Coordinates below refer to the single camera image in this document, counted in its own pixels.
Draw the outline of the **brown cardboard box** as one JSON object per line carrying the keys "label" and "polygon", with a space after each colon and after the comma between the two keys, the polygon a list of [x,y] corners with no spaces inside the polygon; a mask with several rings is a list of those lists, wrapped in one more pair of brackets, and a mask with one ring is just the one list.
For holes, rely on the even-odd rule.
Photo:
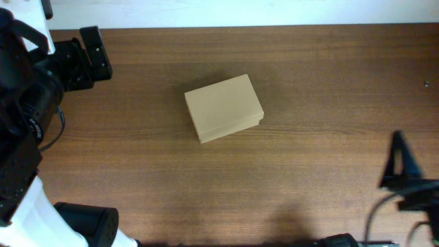
{"label": "brown cardboard box", "polygon": [[200,143],[259,125],[264,117],[247,74],[185,93]]}

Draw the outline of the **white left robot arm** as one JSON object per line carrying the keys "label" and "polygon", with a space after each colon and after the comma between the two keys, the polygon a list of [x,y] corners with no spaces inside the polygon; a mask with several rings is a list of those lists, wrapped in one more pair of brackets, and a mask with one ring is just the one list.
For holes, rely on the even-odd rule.
{"label": "white left robot arm", "polygon": [[64,94],[112,77],[96,26],[53,41],[51,2],[1,2],[1,245],[138,246],[119,229],[118,211],[51,203],[38,175]]}

